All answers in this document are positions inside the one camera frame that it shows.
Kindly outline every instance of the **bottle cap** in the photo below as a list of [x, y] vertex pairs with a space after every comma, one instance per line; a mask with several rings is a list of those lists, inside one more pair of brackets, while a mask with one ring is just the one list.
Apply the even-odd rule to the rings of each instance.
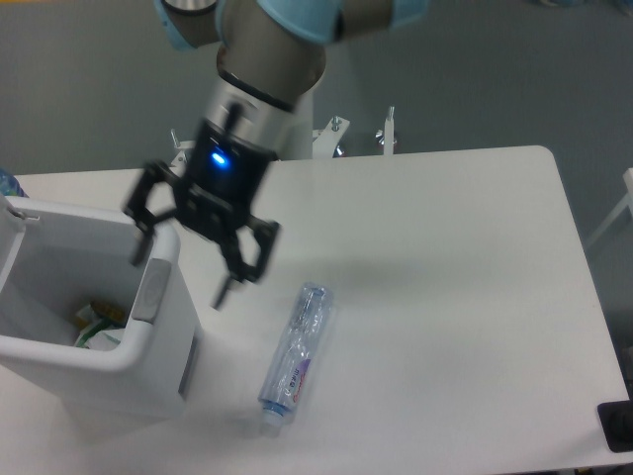
[[270, 409], [264, 409], [261, 415], [262, 422], [273, 428], [280, 428], [284, 424], [284, 417]]

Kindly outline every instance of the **black device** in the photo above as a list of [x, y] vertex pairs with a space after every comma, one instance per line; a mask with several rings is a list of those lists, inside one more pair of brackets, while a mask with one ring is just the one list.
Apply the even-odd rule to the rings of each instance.
[[612, 452], [633, 451], [633, 402], [602, 403], [597, 407], [606, 443]]
[[[278, 223], [260, 220], [250, 213], [266, 169], [277, 156], [274, 151], [256, 148], [231, 135], [240, 114], [240, 105], [231, 105], [223, 130], [203, 121], [182, 176], [174, 174], [161, 161], [146, 165], [124, 207], [141, 232], [132, 258], [134, 265], [146, 259], [155, 226], [173, 218], [220, 246], [228, 276], [214, 304], [216, 309], [232, 283], [257, 282], [262, 277], [280, 229]], [[147, 209], [147, 199], [159, 183], [172, 188], [175, 207], [154, 215]], [[239, 246], [237, 231], [244, 227], [251, 229], [259, 246], [253, 264], [243, 260]]]

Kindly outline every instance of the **plastic water bottle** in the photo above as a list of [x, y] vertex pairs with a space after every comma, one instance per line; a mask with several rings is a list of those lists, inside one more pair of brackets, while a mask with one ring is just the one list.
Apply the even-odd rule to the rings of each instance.
[[329, 289], [304, 284], [259, 393], [265, 424], [278, 428], [297, 409], [331, 307]]
[[16, 177], [2, 168], [0, 168], [0, 195], [27, 196]]

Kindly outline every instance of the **gray floor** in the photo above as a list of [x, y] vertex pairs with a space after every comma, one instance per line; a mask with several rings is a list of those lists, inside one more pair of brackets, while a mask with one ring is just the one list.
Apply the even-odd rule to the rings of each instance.
[[[151, 3], [0, 5], [0, 166], [96, 170], [173, 156], [168, 131], [195, 130], [215, 52], [172, 50]], [[394, 104], [401, 152], [545, 145], [585, 237], [633, 166], [632, 79], [633, 19], [608, 2], [435, 0], [415, 26], [329, 49], [316, 124], [345, 117], [348, 151], [375, 153]], [[592, 265], [616, 322], [633, 317], [632, 251], [625, 233]]]

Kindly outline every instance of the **white container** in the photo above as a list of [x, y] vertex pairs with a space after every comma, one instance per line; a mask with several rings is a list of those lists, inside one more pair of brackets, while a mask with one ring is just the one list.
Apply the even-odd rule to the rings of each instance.
[[[174, 229], [157, 227], [147, 262], [134, 267], [136, 228], [123, 213], [8, 200], [0, 197], [0, 364], [64, 400], [180, 414], [202, 331]], [[95, 299], [130, 315], [111, 351], [73, 346], [70, 319]]]

